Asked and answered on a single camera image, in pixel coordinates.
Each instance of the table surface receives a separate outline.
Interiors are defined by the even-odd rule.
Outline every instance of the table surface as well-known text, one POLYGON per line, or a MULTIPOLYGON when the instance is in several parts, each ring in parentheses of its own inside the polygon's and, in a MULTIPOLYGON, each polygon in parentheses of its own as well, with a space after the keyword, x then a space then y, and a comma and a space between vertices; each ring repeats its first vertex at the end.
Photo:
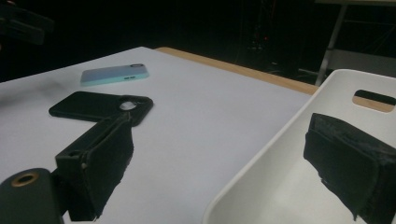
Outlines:
MULTIPOLYGON (((96 223, 199 224, 216 194, 316 89, 169 48, 130 49, 4 82, 0 180, 36 167, 53 171, 55 155, 93 126, 49 115, 50 107, 74 91, 147 96, 154 107, 132 129, 134 157, 96 223), (79 84, 87 69, 131 63, 144 63, 149 77, 79 84)), ((64 221, 71 223, 68 215, 64 221)))
MULTIPOLYGON (((396 3, 396 0, 389 0, 389 2, 396 3)), ((304 92, 304 93, 311 94, 311 95, 314 94, 318 89, 318 86, 315 86, 315 85, 303 83, 303 82, 292 80, 292 79, 285 78, 285 77, 275 76, 272 74, 268 74, 268 73, 264 73, 264 72, 257 71, 254 69, 239 66, 239 65, 236 65, 233 63, 226 63, 226 62, 222 62, 219 60, 210 59, 210 58, 207 58, 204 56, 188 53, 186 51, 182 51, 182 50, 178 50, 178 49, 171 49, 171 48, 163 47, 163 48, 158 48, 157 50, 167 53, 167 54, 171 54, 171 55, 180 57, 180 58, 184 58, 184 59, 188 59, 188 60, 191 60, 194 62, 203 63, 203 64, 210 65, 213 67, 224 69, 224 70, 234 72, 239 75, 246 76, 246 77, 253 77, 253 78, 256 78, 261 81, 275 84, 277 86, 285 87, 285 88, 299 91, 299 92, 304 92)), ((369 100, 369 99, 365 99, 365 98, 361 98, 361 97, 354 97, 354 102, 357 105, 363 105, 363 106, 370 107, 372 109, 376 109, 376 110, 384 111, 384 112, 387 112, 387 111, 390 111, 391 109, 393 109, 393 105, 383 104, 383 103, 379 103, 377 101, 373 101, 373 100, 369 100)))

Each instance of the smartphone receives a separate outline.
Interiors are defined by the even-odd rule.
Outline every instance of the smartphone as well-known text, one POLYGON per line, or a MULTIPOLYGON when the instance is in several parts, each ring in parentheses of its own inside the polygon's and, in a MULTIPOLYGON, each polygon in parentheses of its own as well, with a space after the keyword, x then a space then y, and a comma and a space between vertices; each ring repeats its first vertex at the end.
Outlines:
POLYGON ((143 120, 153 105, 153 101, 146 96, 76 91, 51 107, 49 113, 53 117, 98 122, 128 112, 134 127, 143 120))
POLYGON ((82 72, 81 86, 94 86, 113 82, 131 81, 149 76, 142 63, 90 69, 82 72))

